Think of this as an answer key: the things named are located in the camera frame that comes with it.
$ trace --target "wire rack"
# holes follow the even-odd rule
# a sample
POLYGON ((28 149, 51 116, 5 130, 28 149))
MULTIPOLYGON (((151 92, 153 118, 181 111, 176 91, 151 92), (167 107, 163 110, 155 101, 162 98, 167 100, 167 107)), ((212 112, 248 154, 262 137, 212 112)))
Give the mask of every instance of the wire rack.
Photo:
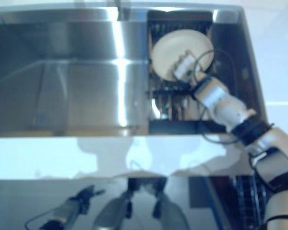
POLYGON ((237 176, 236 190, 243 230, 255 230, 263 223, 267 192, 257 175, 237 176))
MULTIPOLYGON (((148 22, 149 50, 164 35, 180 29, 191 29, 207 34, 211 26, 210 21, 199 20, 169 20, 156 19, 148 22)), ((168 82, 158 77, 150 68, 149 76, 149 101, 156 102, 160 117, 153 116, 153 105, 150 104, 150 120, 184 120, 185 108, 182 104, 189 103, 189 92, 184 85, 168 82)))

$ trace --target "metal surface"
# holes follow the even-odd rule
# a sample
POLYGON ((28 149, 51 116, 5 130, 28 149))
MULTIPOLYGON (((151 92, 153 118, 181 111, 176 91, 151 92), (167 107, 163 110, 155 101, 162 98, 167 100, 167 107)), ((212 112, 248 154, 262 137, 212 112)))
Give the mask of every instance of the metal surface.
POLYGON ((169 197, 161 192, 157 195, 155 209, 159 209, 159 220, 163 230, 190 230, 188 220, 179 205, 171 202, 169 197))
MULTIPOLYGON (((106 192, 93 198, 88 216, 80 216, 72 230, 91 230, 94 220, 103 207, 126 189, 126 178, 0 180, 0 230, 13 228, 23 230, 24 222, 27 219, 43 210, 59 205, 72 194, 71 191, 78 191, 79 188, 86 187, 91 183, 94 183, 96 188, 104 188, 106 192)), ((182 209, 192 230, 218 230, 210 207, 190 207, 189 197, 198 197, 203 190, 198 184, 195 186, 196 190, 190 194, 187 177, 170 177, 165 193, 171 202, 178 204, 182 209)), ((162 230, 159 220, 152 217, 155 204, 156 198, 153 195, 143 190, 136 193, 132 199, 132 218, 124 221, 122 230, 162 230)), ((47 217, 44 217, 32 223, 31 229, 36 230, 39 223, 43 223, 46 219, 47 217)))
MULTIPOLYGON (((239 98, 265 117, 241 8, 116 4, 0 8, 0 135, 126 136, 153 134, 156 119, 196 121, 200 110, 188 92, 160 81, 149 67, 154 43, 181 28, 207 34, 214 47, 231 54, 239 98)), ((215 57, 208 72, 235 91, 228 60, 215 57)))
POLYGON ((203 181, 206 187, 206 192, 208 193, 210 205, 212 206, 212 210, 218 224, 218 228, 220 230, 233 230, 211 179, 204 178, 203 181))

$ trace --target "dish rack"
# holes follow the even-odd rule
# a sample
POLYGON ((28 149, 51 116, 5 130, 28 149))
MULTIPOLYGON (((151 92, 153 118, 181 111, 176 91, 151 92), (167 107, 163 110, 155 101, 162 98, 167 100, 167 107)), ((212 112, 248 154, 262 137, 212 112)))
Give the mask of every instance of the dish rack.
MULTIPOLYGON (((156 42, 164 35, 180 29, 191 29, 208 34, 212 24, 211 14, 197 12, 196 15, 190 12, 157 12, 151 11, 148 14, 148 42, 149 55, 156 42)), ((196 102, 190 99, 188 88, 176 82, 169 82, 158 77, 150 64, 149 70, 149 102, 150 121, 187 121, 197 120, 199 113, 190 113, 190 107, 198 110, 196 102)))
POLYGON ((243 230, 256 230, 263 224, 268 192, 257 175, 237 176, 235 183, 243 230))
MULTIPOLYGON (((153 46, 164 35, 175 30, 191 29, 209 36, 211 25, 212 14, 205 11, 199 11, 196 14, 188 11, 151 11, 148 14, 149 56, 151 57, 153 46)), ((194 128, 194 126, 199 125, 202 108, 190 97, 188 86, 158 77, 153 71, 151 59, 148 86, 150 133, 198 133, 198 128, 194 128)), ((204 116, 203 120, 205 120, 207 132, 211 126, 217 126, 213 128, 214 131, 225 131, 222 126, 208 120, 207 116, 204 116)))

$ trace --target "black cable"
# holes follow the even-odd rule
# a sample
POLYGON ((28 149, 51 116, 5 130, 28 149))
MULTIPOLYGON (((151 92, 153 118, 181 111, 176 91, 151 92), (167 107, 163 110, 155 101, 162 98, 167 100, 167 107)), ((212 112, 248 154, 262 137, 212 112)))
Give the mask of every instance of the black cable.
POLYGON ((30 230, 29 227, 28 227, 28 225, 29 225, 31 222, 33 222, 34 220, 39 219, 39 218, 47 215, 47 214, 50 213, 50 212, 53 212, 53 211, 57 210, 58 208, 59 208, 59 207, 54 207, 54 208, 52 208, 52 209, 49 209, 49 210, 46 211, 46 212, 43 212, 43 213, 41 213, 41 214, 38 214, 37 216, 34 216, 34 217, 30 218, 29 220, 27 220, 27 221, 24 223, 24 228, 25 228, 26 230, 30 230))
POLYGON ((220 48, 216 48, 216 49, 211 49, 211 50, 208 50, 204 53, 202 53, 195 61, 195 64, 193 66, 193 70, 192 70, 192 75, 193 75, 193 78, 194 80, 196 81, 196 83, 198 83, 198 80, 196 78, 196 68, 197 66, 199 65, 199 62, 200 60, 206 56, 207 54, 210 54, 210 53, 215 53, 215 52, 220 52, 222 54, 225 54, 227 56, 227 58, 229 59, 230 61, 230 64, 231 64, 231 67, 232 67, 232 73, 233 73, 233 78, 234 78, 234 86, 235 86, 235 96, 238 96, 238 85, 237 85, 237 71, 236 71, 236 68, 235 68, 235 62, 234 62, 234 59, 232 58, 232 56, 226 52, 225 50, 223 49, 220 49, 220 48))
MULTIPOLYGON (((199 65, 200 60, 201 60, 204 56, 206 56, 207 54, 215 53, 215 52, 220 52, 220 53, 225 54, 225 55, 228 57, 228 59, 230 60, 230 63, 231 63, 231 66, 232 66, 233 78, 234 78, 235 95, 237 96, 237 95, 238 95, 237 72, 236 72, 234 60, 233 60, 232 56, 231 56, 228 52, 226 52, 226 51, 224 51, 224 50, 222 50, 222 49, 219 49, 219 48, 217 48, 217 49, 211 49, 211 50, 208 50, 208 51, 204 52, 203 54, 201 54, 201 55, 196 59, 195 64, 194 64, 194 66, 193 66, 193 70, 192 70, 193 78, 194 78, 194 80, 196 81, 196 83, 198 83, 198 80, 197 80, 197 78, 196 78, 196 74, 195 74, 195 73, 196 73, 196 68, 197 68, 197 66, 199 65)), ((200 124, 203 124, 203 117, 204 117, 204 114, 205 114, 206 110, 207 110, 207 108, 204 108, 204 110, 203 110, 203 112, 202 112, 202 114, 201 114, 201 116, 200 116, 200 118, 199 118, 199 123, 200 123, 200 124)), ((217 141, 217 140, 212 140, 212 139, 210 139, 210 138, 208 138, 208 137, 206 136, 206 134, 203 132, 203 130, 200 130, 200 133, 201 133, 201 135, 203 136, 203 138, 204 138, 205 140, 207 140, 207 141, 209 141, 209 142, 212 142, 212 143, 215 143, 215 144, 231 145, 231 144, 235 144, 235 143, 239 142, 239 139, 234 139, 234 140, 230 140, 230 141, 217 141)))
MULTIPOLYGON (((204 117, 204 114, 205 114, 206 111, 207 111, 207 108, 204 108, 204 110, 203 110, 203 112, 202 112, 202 114, 200 116, 199 124, 201 124, 201 125, 204 124, 203 117, 204 117)), ((239 142, 239 139, 234 139, 234 140, 229 140, 229 141, 212 140, 209 137, 207 137, 206 134, 201 129, 200 129, 200 133, 201 133, 201 135, 203 136, 203 138, 205 140, 207 140, 209 142, 212 142, 212 143, 215 143, 215 144, 232 145, 232 144, 235 144, 235 143, 239 142)))

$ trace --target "white countertop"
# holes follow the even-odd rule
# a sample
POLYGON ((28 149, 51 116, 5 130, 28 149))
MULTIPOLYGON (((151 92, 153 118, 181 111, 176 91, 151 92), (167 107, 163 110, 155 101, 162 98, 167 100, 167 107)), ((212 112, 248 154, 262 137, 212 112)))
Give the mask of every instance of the white countertop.
MULTIPOLYGON (((82 1, 0 0, 0 6, 28 2, 82 1)), ((184 2, 244 7, 269 122, 288 133, 288 0, 184 2)), ((139 169, 162 175, 179 174, 177 170, 186 174, 239 174, 249 172, 246 162, 246 154, 238 148, 211 144, 200 136, 0 138, 0 179, 135 175, 133 170, 139 169)))

